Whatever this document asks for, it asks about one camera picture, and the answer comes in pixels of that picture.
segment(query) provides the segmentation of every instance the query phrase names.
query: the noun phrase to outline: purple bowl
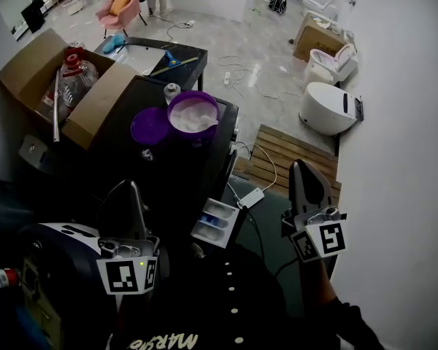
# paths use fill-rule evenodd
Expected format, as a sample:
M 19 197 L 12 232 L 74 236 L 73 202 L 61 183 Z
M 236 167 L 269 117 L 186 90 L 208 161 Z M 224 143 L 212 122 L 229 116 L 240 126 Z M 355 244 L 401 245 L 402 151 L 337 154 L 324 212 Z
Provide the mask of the purple bowl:
M 169 120 L 165 109 L 144 109 L 131 123 L 131 135 L 140 144 L 157 144 L 167 136 L 168 132 Z
M 174 106 L 185 101 L 185 100 L 191 100 L 192 98 L 198 98 L 202 101 L 207 101 L 207 102 L 211 103 L 212 105 L 214 105 L 214 107 L 218 113 L 217 116 L 219 118 L 219 107 L 218 107 L 218 103 L 216 102 L 216 100 L 212 96 L 208 95 L 205 92 L 201 92 L 200 90 L 188 90 L 186 92 L 182 92 L 178 96 L 175 96 L 174 99 L 172 100 L 172 102 L 169 104 L 169 107 L 167 108 L 167 118 L 169 119 L 169 123 L 172 126 L 172 128 L 175 130 L 175 132 L 178 133 L 184 139 L 187 139 L 187 140 L 205 140 L 205 139 L 208 139 L 212 135 L 214 135 L 218 125 L 212 125 L 211 127 L 207 128 L 206 130 L 200 131 L 200 132 L 185 132 L 185 131 L 178 130 L 170 122 L 170 113 L 171 113 L 172 109 L 174 108 Z

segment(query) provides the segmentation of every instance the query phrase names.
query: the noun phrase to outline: yellow cushion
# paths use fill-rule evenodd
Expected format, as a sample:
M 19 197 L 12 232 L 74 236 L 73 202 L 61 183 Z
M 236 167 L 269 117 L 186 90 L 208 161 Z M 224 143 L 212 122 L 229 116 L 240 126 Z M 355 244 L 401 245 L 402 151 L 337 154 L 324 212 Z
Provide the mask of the yellow cushion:
M 112 6 L 110 7 L 109 13 L 111 15 L 119 15 L 120 11 L 128 5 L 131 0 L 114 0 Z

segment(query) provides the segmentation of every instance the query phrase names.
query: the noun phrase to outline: tiled floor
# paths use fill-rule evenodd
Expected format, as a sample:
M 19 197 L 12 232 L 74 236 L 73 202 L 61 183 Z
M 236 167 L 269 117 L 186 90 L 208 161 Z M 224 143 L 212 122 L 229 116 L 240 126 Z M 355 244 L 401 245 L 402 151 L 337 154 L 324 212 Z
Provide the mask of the tiled floor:
M 85 8 L 69 16 L 62 7 L 56 7 L 46 17 L 41 30 L 52 27 L 67 42 L 82 41 L 89 50 L 94 50 L 102 42 L 104 29 L 94 13 L 106 0 L 86 0 Z M 255 0 L 257 12 L 248 10 L 243 22 L 186 11 L 173 11 L 165 18 L 176 23 L 195 20 L 193 28 L 173 28 L 170 34 L 176 42 L 208 50 L 208 64 L 204 71 L 204 91 L 230 101 L 239 107 L 240 140 L 253 143 L 259 125 L 264 123 L 298 139 L 309 142 L 330 153 L 334 153 L 334 140 L 310 130 L 300 119 L 301 98 L 282 94 L 279 99 L 263 97 L 255 84 L 258 83 L 265 95 L 278 96 L 282 91 L 301 95 L 300 84 L 306 63 L 292 56 L 292 46 L 288 40 L 296 35 L 303 20 L 302 8 L 297 0 L 287 0 L 287 11 L 279 16 L 267 5 L 269 0 Z M 132 21 L 126 29 L 129 36 L 169 40 L 166 34 L 171 23 L 147 16 L 147 5 L 142 3 L 140 19 Z M 32 40 L 33 34 L 26 33 L 20 44 Z M 239 58 L 222 58 L 223 56 Z M 240 63 L 258 73 L 243 72 L 243 79 L 236 85 L 237 90 L 226 88 L 226 71 L 240 69 L 241 66 L 220 66 L 226 63 Z

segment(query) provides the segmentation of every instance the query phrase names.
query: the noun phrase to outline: wooden floor mat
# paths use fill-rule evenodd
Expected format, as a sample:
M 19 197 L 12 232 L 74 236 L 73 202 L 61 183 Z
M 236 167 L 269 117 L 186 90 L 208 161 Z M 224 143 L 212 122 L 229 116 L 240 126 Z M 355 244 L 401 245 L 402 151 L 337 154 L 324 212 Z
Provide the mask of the wooden floor mat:
M 289 168 L 293 161 L 301 159 L 313 165 L 329 180 L 334 204 L 338 204 L 341 184 L 336 181 L 337 157 L 265 125 L 260 126 L 255 144 L 263 148 L 276 165 L 277 180 L 270 190 L 288 196 Z M 243 157 L 237 160 L 234 174 L 263 187 L 274 181 L 274 168 L 257 147 L 253 148 L 251 160 Z

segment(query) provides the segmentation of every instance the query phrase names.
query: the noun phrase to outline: pink chair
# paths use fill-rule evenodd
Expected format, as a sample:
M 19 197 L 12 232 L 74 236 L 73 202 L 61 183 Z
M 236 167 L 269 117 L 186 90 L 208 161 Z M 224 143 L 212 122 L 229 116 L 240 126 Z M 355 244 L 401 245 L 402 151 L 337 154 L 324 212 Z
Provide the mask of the pink chair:
M 104 7 L 96 13 L 99 22 L 105 28 L 104 39 L 107 35 L 107 29 L 109 30 L 123 30 L 126 36 L 127 33 L 125 31 L 125 27 L 129 25 L 131 20 L 135 18 L 137 15 L 142 19 L 142 21 L 147 26 L 145 20 L 141 16 L 141 8 L 139 7 L 139 0 L 131 0 L 121 11 L 119 15 L 111 15 L 109 13 L 110 7 L 112 6 L 114 0 L 107 0 L 107 3 Z

